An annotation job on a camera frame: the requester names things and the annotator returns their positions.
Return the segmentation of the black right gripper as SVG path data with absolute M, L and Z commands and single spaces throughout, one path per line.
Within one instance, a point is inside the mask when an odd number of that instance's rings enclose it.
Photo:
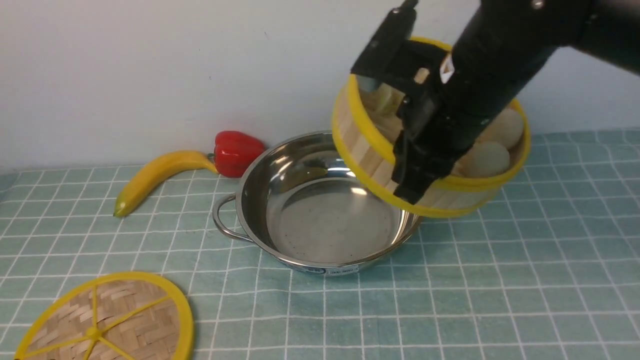
M 469 114 L 462 105 L 467 84 L 442 79 L 441 66 L 449 56 L 437 45 L 411 39 L 400 48 L 400 58 L 409 60 L 410 70 L 429 71 L 413 89 L 403 89 L 405 99 L 397 112 L 403 128 L 393 148 L 391 178 L 397 183 L 393 194 L 411 205 L 434 182 L 451 174 L 481 132 L 480 117 Z

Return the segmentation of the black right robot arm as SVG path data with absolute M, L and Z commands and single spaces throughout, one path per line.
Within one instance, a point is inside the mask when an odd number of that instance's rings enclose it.
M 637 0 L 483 0 L 399 109 L 394 196 L 416 204 L 562 47 L 639 73 Z

